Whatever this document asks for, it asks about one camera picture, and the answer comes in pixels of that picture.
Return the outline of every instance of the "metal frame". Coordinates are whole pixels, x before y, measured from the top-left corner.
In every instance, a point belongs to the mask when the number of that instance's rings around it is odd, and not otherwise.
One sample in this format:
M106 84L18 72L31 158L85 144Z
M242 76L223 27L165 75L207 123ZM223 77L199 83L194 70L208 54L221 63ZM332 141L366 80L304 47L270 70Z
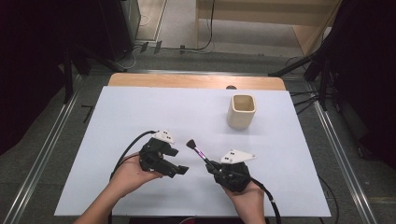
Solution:
M159 74L181 74L181 75L202 75L202 76L210 76L210 75L224 75L224 76L242 76L242 77L266 77L265 74L253 74L253 73L229 73L229 72L188 72L188 71L163 71L163 70L141 70L135 71L138 73L159 73ZM302 80L300 76L291 76L291 77L283 77L286 80ZM29 203L29 200L35 190L35 187L38 183L40 176L42 175L45 166L50 158L52 150L54 149L56 142L63 130L63 127L74 107L76 99L78 97L79 90L82 87L82 77L81 75L77 75L75 80L76 90L71 97L70 102L67 105L64 105L60 115L56 119L49 136L41 148L35 163L32 169L29 172L29 175L24 180L20 189L18 190L17 196L12 204L6 219L3 224L13 224L19 223L19 220L23 214L23 211L26 205ZM316 88L313 84L306 83L306 87L309 91L314 91ZM347 158L347 155L344 151L344 148L335 132L334 127L332 126L331 119L326 111L323 111L318 102L315 102L315 109L317 110L318 117L322 123L323 129L327 134L329 142L332 147L332 151L334 153L335 158L338 161L338 164L343 173L346 184L350 190L351 196L356 204L356 207L361 215L361 219L365 224L376 224L378 223L375 218L375 214L365 196L365 193L361 187L361 184L356 177L351 164Z
M61 135L62 129L66 124L66 121L72 111L76 102L79 90L82 86L82 77L78 75L75 80L76 91L71 96L68 104L62 107L62 110L52 126L49 135L44 142L43 147L38 153L35 163L33 164L28 176L23 181L20 189L18 190L17 196L9 209L6 219L3 224L19 223L21 216L24 212L26 205L29 203L32 194L34 193L35 187L37 186L38 180L42 175L44 168L49 161L52 150L54 149L59 136Z

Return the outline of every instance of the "brush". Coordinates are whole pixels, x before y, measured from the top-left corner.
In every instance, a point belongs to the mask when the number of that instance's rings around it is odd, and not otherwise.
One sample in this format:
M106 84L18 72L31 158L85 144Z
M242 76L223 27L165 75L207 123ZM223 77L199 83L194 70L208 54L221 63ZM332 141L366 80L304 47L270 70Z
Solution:
M194 142L193 139L191 139L191 140L186 144L186 146L189 147L189 148L191 148L192 150L194 150L194 151L198 154L198 156L201 157L201 158L206 162L206 164L210 165L210 166L213 167L215 170L218 170L218 169L212 164L212 162L210 162L210 160L207 159L207 157L204 155L204 153L203 153L200 149L197 148L197 146L195 145L195 142Z

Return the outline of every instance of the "white sheet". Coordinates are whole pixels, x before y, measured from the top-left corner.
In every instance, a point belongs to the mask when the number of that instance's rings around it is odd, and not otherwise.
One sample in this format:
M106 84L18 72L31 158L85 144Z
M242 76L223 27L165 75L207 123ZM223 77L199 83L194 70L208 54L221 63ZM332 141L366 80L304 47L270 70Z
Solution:
M244 131L226 122L235 93L256 99L255 117ZM104 87L55 216L81 215L106 186L124 149L149 130L169 130L179 152L166 159L190 169L147 183L121 199L113 215L237 216L205 163L185 146L190 139L210 160L219 161L231 148L255 154L257 159L247 161L250 174L273 194L282 217L331 215L287 91ZM148 140L142 138L130 152ZM274 215L267 197L264 209Z

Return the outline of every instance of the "paper cup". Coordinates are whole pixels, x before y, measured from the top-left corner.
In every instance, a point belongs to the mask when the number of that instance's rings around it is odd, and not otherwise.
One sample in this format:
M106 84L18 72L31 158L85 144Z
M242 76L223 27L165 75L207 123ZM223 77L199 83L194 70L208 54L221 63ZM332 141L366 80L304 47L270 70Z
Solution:
M256 112L256 102L251 95L235 94L228 109L228 125L235 129L246 129Z

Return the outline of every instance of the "wooden table edge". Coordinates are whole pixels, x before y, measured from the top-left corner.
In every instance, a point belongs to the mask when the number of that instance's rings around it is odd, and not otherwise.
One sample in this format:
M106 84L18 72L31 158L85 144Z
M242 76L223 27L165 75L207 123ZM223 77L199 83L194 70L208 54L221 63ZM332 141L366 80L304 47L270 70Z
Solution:
M238 77L212 74L116 73L111 76L108 86L197 89L225 89L227 86L235 86L238 90L286 90L285 84L280 77Z

